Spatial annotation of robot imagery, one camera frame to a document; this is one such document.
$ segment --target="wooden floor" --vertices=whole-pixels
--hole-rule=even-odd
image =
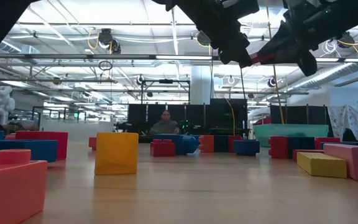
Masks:
[[[202,154],[152,158],[137,175],[94,176],[87,144],[48,168],[45,209],[30,223],[358,224],[358,182],[311,177],[292,161]]]

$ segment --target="man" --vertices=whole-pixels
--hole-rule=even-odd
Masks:
[[[178,123],[171,120],[169,111],[164,110],[161,115],[161,121],[153,125],[150,134],[179,134],[180,130],[177,128]]]

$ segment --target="ceiling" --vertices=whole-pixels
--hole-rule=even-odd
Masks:
[[[252,40],[247,50],[250,54],[260,50],[266,41],[262,36],[270,38],[267,23],[271,23],[272,35],[276,33],[283,19],[285,9],[282,1],[271,1],[269,4],[269,18],[261,1],[260,11],[239,19],[242,31]],[[97,33],[102,28],[112,29],[113,37],[118,39],[122,54],[157,54],[157,55],[209,55],[211,51],[201,46],[193,37],[198,33],[195,25],[178,8],[174,12],[166,12],[165,6],[158,5],[151,0],[43,0],[33,4],[23,13],[17,24],[12,28],[5,42],[22,49],[29,45],[41,54],[108,54],[108,50],[97,46]],[[355,41],[358,42],[358,26],[349,31]],[[175,50],[175,39],[178,39],[178,48]],[[354,48],[342,49],[330,43],[322,43],[319,50],[313,52],[315,57],[358,57]],[[189,80],[191,67],[196,62],[146,61],[146,60],[112,60],[114,68],[103,72],[95,66],[99,61],[84,62],[83,60],[39,60],[46,65],[60,62],[83,63],[82,66],[33,66],[31,75],[37,73],[35,78],[51,79],[60,77],[72,80],[94,80],[112,78],[118,83],[83,83],[62,82],[53,84],[47,82],[27,82],[34,88],[44,90],[68,89],[73,91],[57,92],[44,91],[50,96],[65,96],[74,101],[89,101],[74,89],[81,90],[123,90],[122,93],[100,93],[104,97],[117,103],[139,103],[139,94],[124,93],[126,90],[138,90],[136,78],[142,74],[146,79],[159,80],[169,78],[173,80]],[[18,59],[0,59],[0,78],[34,78],[30,75],[30,67]],[[9,72],[2,74],[1,69]],[[242,71],[244,76],[244,88],[246,91],[273,91],[267,86],[267,81],[273,77],[273,66],[252,66]],[[283,88],[304,75],[296,65],[277,65],[277,79],[279,87]],[[242,94],[219,93],[219,91],[241,91],[241,73],[238,65],[222,65],[215,63],[213,66],[215,78],[214,89],[218,91],[216,97],[241,98]],[[183,90],[177,84],[155,84],[149,90]],[[187,93],[165,93],[154,96],[154,100],[165,103],[172,100],[173,103],[184,103]]]

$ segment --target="white robot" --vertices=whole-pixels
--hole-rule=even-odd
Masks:
[[[13,112],[15,109],[15,100],[11,98],[10,94],[12,87],[0,86],[0,124],[5,125],[7,123],[9,112]]]

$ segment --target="yellow toy brick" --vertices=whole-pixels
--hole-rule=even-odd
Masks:
[[[298,165],[319,177],[347,178],[346,161],[322,153],[298,152]]]
[[[98,133],[95,175],[136,174],[137,133]]]

